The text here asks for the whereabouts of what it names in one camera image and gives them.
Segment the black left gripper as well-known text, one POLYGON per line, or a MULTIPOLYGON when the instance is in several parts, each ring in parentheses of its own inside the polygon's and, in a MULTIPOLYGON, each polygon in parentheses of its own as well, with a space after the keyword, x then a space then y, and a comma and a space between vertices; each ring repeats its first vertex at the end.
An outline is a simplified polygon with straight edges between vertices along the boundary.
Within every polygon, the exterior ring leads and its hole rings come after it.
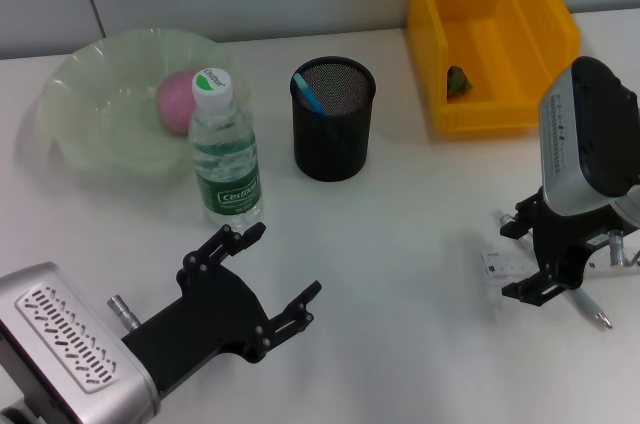
POLYGON ((181 297, 123 338, 157 389, 176 389, 220 354, 257 363, 313 322, 307 306, 322 290, 319 281, 269 318, 254 292, 222 263, 265 231, 262 222, 243 233, 223 225, 183 258, 181 297))

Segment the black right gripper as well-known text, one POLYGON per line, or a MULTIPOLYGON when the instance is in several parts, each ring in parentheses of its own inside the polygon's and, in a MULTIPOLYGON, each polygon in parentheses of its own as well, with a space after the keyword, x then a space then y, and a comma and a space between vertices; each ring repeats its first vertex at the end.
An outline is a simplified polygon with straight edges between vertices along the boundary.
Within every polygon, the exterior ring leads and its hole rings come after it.
POLYGON ((500 235, 512 240, 534 235, 539 271, 501 290, 504 297, 541 307, 566 289, 579 288, 588 260, 608 243, 610 231, 626 235, 626 221, 605 205, 595 211, 561 216, 545 202, 543 189, 518 202, 515 216, 502 224, 500 235))

